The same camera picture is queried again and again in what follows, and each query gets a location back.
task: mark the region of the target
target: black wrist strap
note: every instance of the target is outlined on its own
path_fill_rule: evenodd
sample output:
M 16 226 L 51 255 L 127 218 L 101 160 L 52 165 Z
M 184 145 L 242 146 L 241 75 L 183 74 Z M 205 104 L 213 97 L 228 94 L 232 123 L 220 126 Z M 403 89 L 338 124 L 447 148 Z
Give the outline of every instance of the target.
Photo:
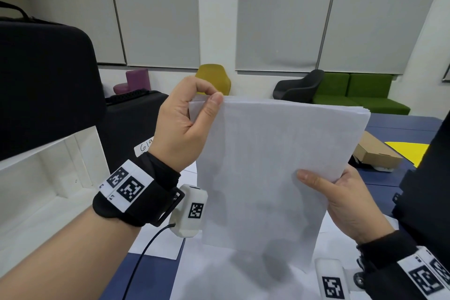
M 176 187 L 180 174 L 149 153 L 126 161 L 99 188 L 94 211 L 142 227 L 159 227 L 183 199 Z

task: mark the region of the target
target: green cushion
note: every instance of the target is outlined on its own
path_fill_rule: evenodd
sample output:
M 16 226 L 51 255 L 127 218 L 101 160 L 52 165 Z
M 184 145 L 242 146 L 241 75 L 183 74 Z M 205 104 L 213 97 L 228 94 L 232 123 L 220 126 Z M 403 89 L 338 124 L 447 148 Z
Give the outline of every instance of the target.
M 316 94 L 345 96 L 349 77 L 346 73 L 325 73 Z
M 346 96 L 351 98 L 387 98 L 392 75 L 350 74 Z
M 349 99 L 372 113 L 408 115 L 410 111 L 409 107 L 382 97 L 349 97 Z
M 346 96 L 339 95 L 315 95 L 312 99 L 312 103 L 316 105 L 349 105 L 358 106 L 356 102 L 350 100 Z

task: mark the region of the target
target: left hand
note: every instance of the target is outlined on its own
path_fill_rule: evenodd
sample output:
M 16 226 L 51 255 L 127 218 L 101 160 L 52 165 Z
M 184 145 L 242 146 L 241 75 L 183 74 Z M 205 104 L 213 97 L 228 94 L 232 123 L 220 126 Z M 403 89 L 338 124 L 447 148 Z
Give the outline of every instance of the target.
M 197 92 L 211 96 L 193 123 L 188 117 L 188 106 Z M 177 172 L 184 170 L 202 152 L 222 102 L 223 94 L 210 82 L 194 76 L 185 77 L 159 109 L 149 153 Z

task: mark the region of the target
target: yellow chair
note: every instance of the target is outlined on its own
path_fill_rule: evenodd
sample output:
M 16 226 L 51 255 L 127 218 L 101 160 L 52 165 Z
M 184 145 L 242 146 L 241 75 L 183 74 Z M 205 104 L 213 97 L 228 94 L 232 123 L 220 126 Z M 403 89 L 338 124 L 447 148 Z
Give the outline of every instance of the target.
M 200 65 L 195 77 L 211 82 L 219 92 L 229 95 L 231 81 L 228 78 L 225 69 L 220 64 L 202 64 Z

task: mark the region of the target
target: right hand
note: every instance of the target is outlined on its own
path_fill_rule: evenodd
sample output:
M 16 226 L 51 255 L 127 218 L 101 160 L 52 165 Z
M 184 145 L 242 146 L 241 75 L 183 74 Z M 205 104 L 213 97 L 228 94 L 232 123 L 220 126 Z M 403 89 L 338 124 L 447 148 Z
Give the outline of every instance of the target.
M 297 178 L 327 197 L 331 219 L 357 244 L 368 243 L 394 232 L 356 168 L 347 165 L 334 184 L 306 170 L 298 170 Z

